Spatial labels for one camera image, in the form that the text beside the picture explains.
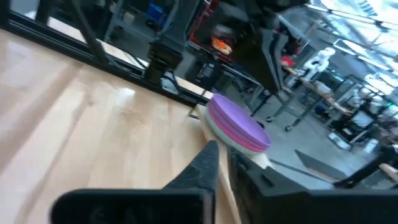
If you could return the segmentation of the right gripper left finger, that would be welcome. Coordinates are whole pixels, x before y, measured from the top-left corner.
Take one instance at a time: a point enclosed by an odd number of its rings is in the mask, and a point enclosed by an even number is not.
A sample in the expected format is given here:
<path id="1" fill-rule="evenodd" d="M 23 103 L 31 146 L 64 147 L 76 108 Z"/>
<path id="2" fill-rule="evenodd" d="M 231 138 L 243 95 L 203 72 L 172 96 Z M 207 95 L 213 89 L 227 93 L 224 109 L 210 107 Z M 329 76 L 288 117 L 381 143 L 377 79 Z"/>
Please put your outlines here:
<path id="1" fill-rule="evenodd" d="M 161 189 L 76 189 L 54 201 L 51 224 L 215 224 L 214 140 Z"/>

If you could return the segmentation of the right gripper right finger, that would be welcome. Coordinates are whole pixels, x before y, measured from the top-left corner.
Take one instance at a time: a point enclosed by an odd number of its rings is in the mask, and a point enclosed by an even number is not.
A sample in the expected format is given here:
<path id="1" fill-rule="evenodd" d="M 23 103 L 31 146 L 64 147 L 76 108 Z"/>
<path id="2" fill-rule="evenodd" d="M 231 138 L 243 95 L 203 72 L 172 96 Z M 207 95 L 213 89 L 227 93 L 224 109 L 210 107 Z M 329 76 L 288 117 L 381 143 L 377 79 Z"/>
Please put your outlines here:
<path id="1" fill-rule="evenodd" d="M 310 190 L 228 150 L 242 224 L 398 224 L 398 190 Z"/>

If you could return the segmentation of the purple plastic plate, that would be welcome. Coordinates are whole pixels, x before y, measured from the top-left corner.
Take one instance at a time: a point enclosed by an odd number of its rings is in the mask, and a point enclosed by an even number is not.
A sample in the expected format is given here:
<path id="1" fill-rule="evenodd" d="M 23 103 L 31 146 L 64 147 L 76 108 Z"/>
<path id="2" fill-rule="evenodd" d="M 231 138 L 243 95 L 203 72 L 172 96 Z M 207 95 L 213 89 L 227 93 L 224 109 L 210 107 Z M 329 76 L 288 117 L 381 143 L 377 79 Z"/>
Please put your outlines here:
<path id="1" fill-rule="evenodd" d="M 258 146 L 271 146 L 271 139 L 267 135 L 267 133 L 245 112 L 243 112 L 243 115 L 244 118 L 248 121 L 238 123 L 237 121 L 232 120 L 229 115 L 224 115 L 223 113 L 220 113 L 219 109 L 210 103 L 206 108 L 211 110 L 212 115 L 217 121 L 219 121 L 227 129 L 235 133 L 235 135 L 240 134 L 241 137 L 247 138 Z"/>
<path id="2" fill-rule="evenodd" d="M 208 106 L 209 103 L 216 106 L 219 109 L 220 113 L 223 113 L 224 115 L 229 115 L 232 120 L 235 120 L 238 123 L 243 123 L 248 121 L 247 119 L 244 118 L 243 112 L 245 112 L 250 117 L 250 115 L 246 111 L 244 111 L 236 103 L 229 100 L 227 97 L 223 95 L 217 95 L 217 94 L 213 95 L 213 97 L 207 103 L 206 106 Z"/>

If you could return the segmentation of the pink plastic plate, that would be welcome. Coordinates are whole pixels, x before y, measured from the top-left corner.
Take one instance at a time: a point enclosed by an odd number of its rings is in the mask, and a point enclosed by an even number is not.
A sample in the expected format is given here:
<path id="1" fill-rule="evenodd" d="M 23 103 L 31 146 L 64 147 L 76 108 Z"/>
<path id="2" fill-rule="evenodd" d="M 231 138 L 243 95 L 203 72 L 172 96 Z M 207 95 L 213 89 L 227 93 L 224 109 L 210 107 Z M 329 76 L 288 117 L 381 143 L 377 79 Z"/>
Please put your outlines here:
<path id="1" fill-rule="evenodd" d="M 250 144 L 251 146 L 254 146 L 254 147 L 256 147 L 256 148 L 265 148 L 265 147 L 268 147 L 268 148 L 269 148 L 269 146 L 258 146 L 257 144 L 255 144 L 254 142 L 248 140 L 247 138 L 241 137 L 240 134 L 235 135 L 235 133 L 233 133 L 232 131 L 230 131 L 230 130 L 227 129 L 226 127 L 224 127 L 219 121 L 217 121 L 217 120 L 215 119 L 215 117 L 212 115 L 210 109 L 208 109 L 208 112 L 209 112 L 211 118 L 213 119 L 213 121 L 217 124 L 217 126 L 218 126 L 220 129 L 222 129 L 223 132 L 225 132 L 229 137 L 233 138 L 234 140 L 237 140 L 237 142 L 240 143 L 241 145 L 243 145 L 243 143 L 246 142 L 246 143 L 248 143 L 248 144 Z"/>

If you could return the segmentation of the pale green plastic plate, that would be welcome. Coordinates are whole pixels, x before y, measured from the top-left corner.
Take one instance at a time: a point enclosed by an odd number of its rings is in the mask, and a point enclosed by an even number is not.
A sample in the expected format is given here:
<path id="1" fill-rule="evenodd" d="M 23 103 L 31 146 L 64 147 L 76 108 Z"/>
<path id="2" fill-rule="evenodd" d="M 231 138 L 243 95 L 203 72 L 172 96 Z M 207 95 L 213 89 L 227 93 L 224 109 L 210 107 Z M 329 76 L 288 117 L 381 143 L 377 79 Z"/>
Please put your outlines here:
<path id="1" fill-rule="evenodd" d="M 251 146 L 250 144 L 244 142 L 243 145 L 237 142 L 237 140 L 234 140 L 233 138 L 229 137 L 225 132 L 223 132 L 222 129 L 220 129 L 217 124 L 213 121 L 211 118 L 208 109 L 206 108 L 204 110 L 204 117 L 206 121 L 208 122 L 210 129 L 215 133 L 217 137 L 219 137 L 226 145 L 233 147 L 244 154 L 248 154 L 251 156 L 258 155 L 265 153 L 269 148 L 256 148 L 254 146 Z"/>

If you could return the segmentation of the white robot figure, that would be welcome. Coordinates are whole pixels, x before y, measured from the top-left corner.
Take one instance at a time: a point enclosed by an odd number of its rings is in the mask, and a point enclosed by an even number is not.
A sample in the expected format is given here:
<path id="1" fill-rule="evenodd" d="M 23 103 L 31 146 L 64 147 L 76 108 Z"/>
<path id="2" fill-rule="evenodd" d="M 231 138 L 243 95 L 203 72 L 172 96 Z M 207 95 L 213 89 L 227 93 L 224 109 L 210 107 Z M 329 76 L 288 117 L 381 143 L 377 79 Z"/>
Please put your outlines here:
<path id="1" fill-rule="evenodd" d="M 327 47 L 307 60 L 303 65 L 303 69 L 305 70 L 303 78 L 309 81 L 317 73 L 324 71 L 329 66 L 329 58 L 333 56 L 335 52 L 336 50 L 334 48 Z"/>

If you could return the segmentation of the black metal table frame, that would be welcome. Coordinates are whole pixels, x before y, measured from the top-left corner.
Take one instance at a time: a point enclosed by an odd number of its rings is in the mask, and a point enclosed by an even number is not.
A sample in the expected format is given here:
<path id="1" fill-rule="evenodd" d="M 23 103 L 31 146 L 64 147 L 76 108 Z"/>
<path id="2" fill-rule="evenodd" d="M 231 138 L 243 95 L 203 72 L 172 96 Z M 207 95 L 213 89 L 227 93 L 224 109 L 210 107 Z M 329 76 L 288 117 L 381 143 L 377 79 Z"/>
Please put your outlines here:
<path id="1" fill-rule="evenodd" d="M 178 83 L 177 78 L 172 74 L 167 78 L 177 91 L 173 93 L 162 87 L 161 80 L 165 78 L 165 74 L 172 73 L 182 61 L 181 50 L 174 47 L 169 37 L 161 37 L 152 44 L 149 50 L 151 61 L 148 65 L 144 65 L 137 58 L 132 62 L 125 61 L 105 51 L 104 43 L 95 37 L 83 11 L 75 0 L 65 0 L 65 5 L 77 24 L 76 28 L 82 35 L 82 40 L 50 27 L 51 13 L 57 0 L 39 0 L 33 19 L 13 11 L 11 1 L 0 0 L 0 29 L 17 34 L 192 108 L 208 103 L 209 99 L 205 97 L 204 93 L 198 94 L 186 89 Z"/>

